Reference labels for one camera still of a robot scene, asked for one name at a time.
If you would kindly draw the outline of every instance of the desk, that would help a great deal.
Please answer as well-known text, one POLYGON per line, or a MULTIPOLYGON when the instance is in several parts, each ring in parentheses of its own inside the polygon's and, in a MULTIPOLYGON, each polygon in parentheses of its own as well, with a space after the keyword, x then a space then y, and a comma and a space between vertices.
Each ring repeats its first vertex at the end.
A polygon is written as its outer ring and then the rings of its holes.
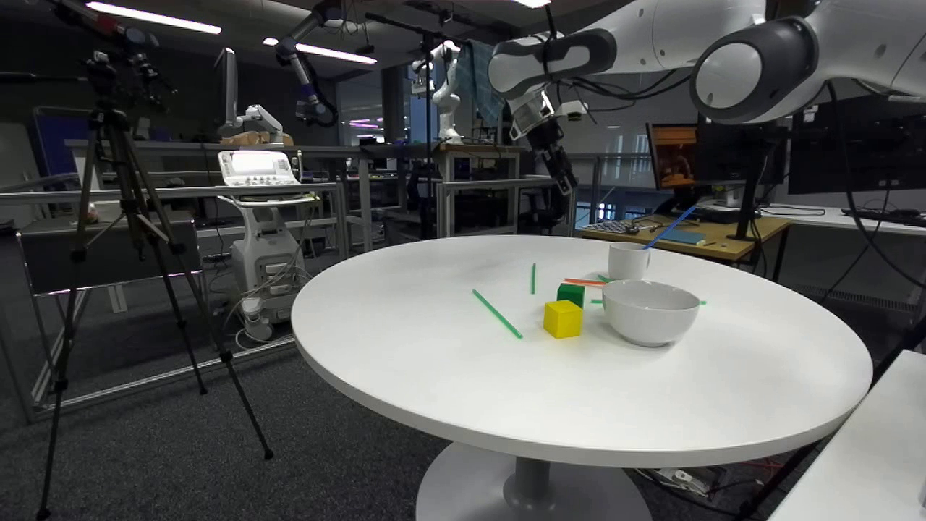
POLYGON ((539 492, 546 504, 531 508, 562 518, 648 518, 620 466, 782 454, 829 434, 866 397, 868 350, 837 315, 675 253, 653 253, 648 278, 705 302, 675 347, 622 342, 592 304, 582 340, 549 340, 543 302, 562 278, 601 272, 604 258, 607 245, 575 239, 421 242, 336 265, 297 292, 293 330, 324 382, 455 440, 421 482, 420 521, 512 518, 520 492, 543 488, 554 502, 539 492))
MULTIPOLYGON (((637 223, 640 226, 648 226, 648 223, 669 226, 670 217, 646 217, 637 223)), ((776 221, 776 217, 761 217, 761 221, 754 221, 754 226, 758 226, 761 245, 782 239, 786 232, 786 221, 776 221)), ((670 253, 709 258, 709 260, 724 260, 724 265, 747 265, 754 255, 753 242, 731 242, 735 223, 686 223, 682 232, 696 232, 705 239, 705 245, 703 247, 657 245, 657 247, 670 250, 670 253)), ((592 242, 634 242, 634 245, 648 245, 653 239, 653 232, 625 234, 625 232, 611 232, 611 230, 585 230, 578 234, 592 239, 592 242)))
MULTIPOLYGON (((777 221, 786 221, 789 226, 813 226, 813 230, 848 230, 857 232, 857 221, 842 216, 842 208, 828 208, 818 206, 818 216, 806 216, 806 211, 793 211, 786 216, 786 208, 766 208, 766 216, 776 216, 777 221)), ((903 223, 879 223, 877 230, 879 234, 907 234, 907 239, 926 239, 926 226, 903 226, 903 223)))
POLYGON ((771 518, 923 521, 923 440, 926 356, 906 350, 777 504, 771 518))
MULTIPOLYGON (((795 211, 789 211, 786 206, 770 206, 770 208, 763 208, 763 216, 776 216, 776 217, 782 217, 782 221, 786 221, 789 223, 789 230, 782 234, 782 245, 777 245, 777 260, 776 260, 776 272, 771 272, 771 278, 777 281, 777 275, 782 275, 782 268, 783 268, 783 253, 786 253, 786 247, 789 247, 789 232, 795 232, 795 230, 805 230, 805 232, 825 232, 825 234, 829 234, 829 239, 837 239, 837 234, 857 234, 857 245, 860 247, 866 247, 866 239, 857 232, 857 223, 854 223, 854 217, 844 217, 842 216, 842 208, 825 208, 825 206, 805 206, 805 208, 795 208, 795 211)), ((906 253, 892 253, 892 258, 893 260, 903 260, 906 268, 907 268, 907 272, 915 275, 915 278, 923 278, 923 272, 920 272, 920 258, 923 258, 923 242, 926 242, 926 226, 900 226, 900 223, 879 223, 877 226, 877 221, 861 221, 861 226, 868 230, 868 232, 873 232, 877 230, 877 239, 879 239, 879 247, 884 250, 884 239, 892 239, 893 245, 906 245, 906 247, 912 247, 912 250, 906 250, 906 253)), ((829 245, 822 245, 822 242, 816 242, 813 247, 818 247, 818 260, 825 265, 825 268, 829 268, 829 260, 832 260, 832 253, 838 253, 838 250, 832 250, 829 245)), ((884 292, 884 288, 907 288, 903 278, 892 278, 892 281, 881 281, 877 272, 884 272, 884 265, 873 265, 868 272, 873 272, 873 278, 870 278, 870 285, 873 285, 873 289, 877 292, 884 292)))

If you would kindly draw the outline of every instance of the ceiling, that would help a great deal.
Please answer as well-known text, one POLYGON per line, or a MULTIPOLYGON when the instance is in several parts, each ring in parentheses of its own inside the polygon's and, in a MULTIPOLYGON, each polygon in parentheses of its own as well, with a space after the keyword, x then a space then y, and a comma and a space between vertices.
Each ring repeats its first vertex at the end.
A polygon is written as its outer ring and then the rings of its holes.
MULTIPOLYGON (((58 23, 48 9, 51 0, 0 0, 0 19, 28 19, 39 23, 58 23)), ((158 27, 142 27, 165 46, 183 46, 188 52, 216 52, 220 46, 232 46, 243 61, 272 65, 272 51, 259 41, 274 36, 290 36, 319 0, 109 0, 119 7, 190 19, 223 27, 223 36, 193 36, 158 27)), ((578 29, 628 0, 552 0, 552 16, 557 29, 578 29)), ((446 36, 446 38, 475 38, 475 41, 502 41, 512 36, 525 36, 546 27, 543 9, 524 9, 512 0, 340 0, 350 23, 311 29, 301 41, 314 46, 336 46, 355 52, 365 43, 374 46, 375 68, 407 65, 421 52, 421 36, 446 36), (368 16, 378 16, 401 23, 378 23, 368 20, 368 16)), ((770 16, 786 16, 806 0, 770 0, 770 16)), ((314 71, 324 80, 353 80, 374 68, 343 65, 311 58, 314 71)))

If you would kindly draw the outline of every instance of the gray floor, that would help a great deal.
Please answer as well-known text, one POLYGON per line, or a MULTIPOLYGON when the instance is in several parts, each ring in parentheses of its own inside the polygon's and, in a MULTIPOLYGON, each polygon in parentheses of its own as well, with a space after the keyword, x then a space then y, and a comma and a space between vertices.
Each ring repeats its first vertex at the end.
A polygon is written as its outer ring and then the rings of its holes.
MULTIPOLYGON (((272 440, 259 462, 235 388, 172 379, 70 411, 51 511, 61 518, 413 518, 442 440, 382 421, 327 388, 295 353, 249 360, 243 386, 272 440)), ((28 518, 48 424, 0 437, 0 518, 28 518)), ((657 521, 725 518, 641 485, 657 521)))

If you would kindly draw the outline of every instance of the monitor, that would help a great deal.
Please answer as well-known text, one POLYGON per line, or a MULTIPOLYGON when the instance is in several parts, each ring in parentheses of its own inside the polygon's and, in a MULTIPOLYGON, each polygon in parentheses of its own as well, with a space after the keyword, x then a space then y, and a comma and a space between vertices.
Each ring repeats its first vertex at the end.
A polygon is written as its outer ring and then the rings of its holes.
POLYGON ((776 124, 696 124, 693 177, 696 184, 747 184, 761 174, 761 185, 783 184, 786 130, 776 124))
POLYGON ((693 185, 696 124, 648 124, 657 190, 693 185))
POLYGON ((81 174, 65 142, 89 140, 89 111, 34 109, 31 140, 42 177, 81 174))
POLYGON ((789 195, 926 190, 926 104, 884 96, 793 120, 789 195))

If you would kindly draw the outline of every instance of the green stick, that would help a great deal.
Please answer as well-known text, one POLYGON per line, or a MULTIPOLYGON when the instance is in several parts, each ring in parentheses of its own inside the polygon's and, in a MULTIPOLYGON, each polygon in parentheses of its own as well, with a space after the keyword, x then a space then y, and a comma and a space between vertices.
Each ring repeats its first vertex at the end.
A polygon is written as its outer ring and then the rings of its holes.
POLYGON ((502 318, 502 315, 492 307, 492 302, 482 298, 482 292, 471 289, 471 297, 475 297, 514 340, 524 340, 520 330, 517 330, 510 318, 502 318))

